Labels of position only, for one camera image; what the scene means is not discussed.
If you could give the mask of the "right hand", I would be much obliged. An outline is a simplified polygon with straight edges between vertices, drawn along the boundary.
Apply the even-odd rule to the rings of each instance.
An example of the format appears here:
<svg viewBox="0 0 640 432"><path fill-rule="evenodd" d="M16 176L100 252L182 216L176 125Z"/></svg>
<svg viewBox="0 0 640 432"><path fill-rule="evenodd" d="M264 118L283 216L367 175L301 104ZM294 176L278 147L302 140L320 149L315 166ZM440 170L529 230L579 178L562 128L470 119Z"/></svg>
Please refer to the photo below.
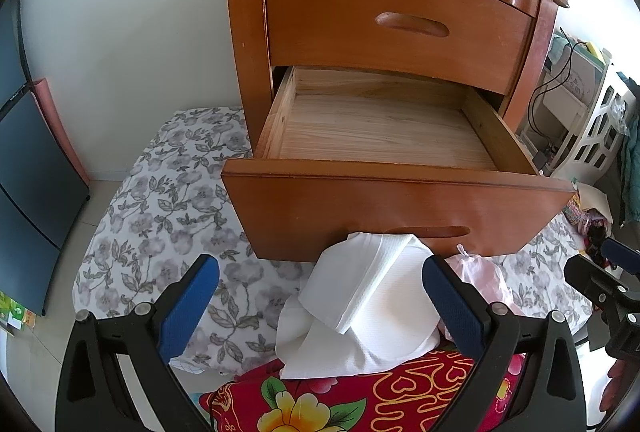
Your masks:
<svg viewBox="0 0 640 432"><path fill-rule="evenodd" d="M615 404L617 394L623 389L623 376L627 370L624 360L616 360L608 370L608 384L603 390L599 410L609 412Z"/></svg>

